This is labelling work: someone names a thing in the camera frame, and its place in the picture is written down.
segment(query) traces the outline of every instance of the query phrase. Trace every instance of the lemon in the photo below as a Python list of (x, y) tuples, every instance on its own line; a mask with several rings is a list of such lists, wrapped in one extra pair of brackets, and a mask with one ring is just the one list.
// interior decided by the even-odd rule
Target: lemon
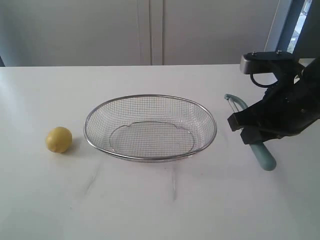
[(70, 147), (71, 143), (72, 134), (63, 126), (52, 129), (45, 139), (46, 147), (54, 153), (65, 152)]

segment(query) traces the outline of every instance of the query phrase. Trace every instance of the peeler handle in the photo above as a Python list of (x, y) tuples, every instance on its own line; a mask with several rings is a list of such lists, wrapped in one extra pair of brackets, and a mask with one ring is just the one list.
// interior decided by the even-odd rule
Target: peeler handle
[(277, 162), (266, 146), (262, 142), (250, 144), (252, 152), (258, 160), (261, 168), (266, 171), (272, 171), (276, 168)]

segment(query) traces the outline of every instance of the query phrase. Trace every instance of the wire mesh basket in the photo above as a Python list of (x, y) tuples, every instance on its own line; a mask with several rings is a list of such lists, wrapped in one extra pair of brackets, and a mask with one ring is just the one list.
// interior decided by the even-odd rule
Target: wire mesh basket
[(217, 125), (200, 104), (175, 96), (131, 95), (97, 106), (84, 136), (98, 150), (121, 159), (157, 163), (195, 154), (215, 139)]

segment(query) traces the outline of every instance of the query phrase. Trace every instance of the table surface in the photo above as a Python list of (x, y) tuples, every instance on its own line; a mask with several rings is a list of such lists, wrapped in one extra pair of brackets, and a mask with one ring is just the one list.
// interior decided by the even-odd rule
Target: table surface
[[(0, 239), (319, 239), (320, 122), (267, 142), (277, 160), (267, 172), (230, 130), (226, 93), (252, 105), (264, 90), (239, 65), (1, 68)], [(90, 146), (88, 113), (133, 94), (204, 105), (217, 122), (214, 142), (167, 163), (125, 161)], [(45, 146), (57, 126), (73, 134), (65, 154)]]

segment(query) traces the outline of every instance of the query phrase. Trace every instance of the light blue handle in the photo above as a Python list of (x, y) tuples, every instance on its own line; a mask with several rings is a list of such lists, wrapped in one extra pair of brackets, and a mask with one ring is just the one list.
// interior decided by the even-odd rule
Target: light blue handle
[[(239, 104), (239, 106), (243, 110), (248, 107), (248, 105), (241, 98), (237, 96), (226, 94), (224, 95), (224, 98), (226, 100), (232, 99), (235, 103)], [(262, 142), (250, 144), (250, 147), (262, 169), (266, 171), (272, 171), (273, 169), (276, 168), (277, 162), (274, 156), (272, 156), (272, 154), (269, 152), (269, 150), (266, 148), (266, 146)]]
[(262, 169), (272, 171), (276, 168), (277, 162), (274, 156), (262, 142), (250, 144), (250, 147)]

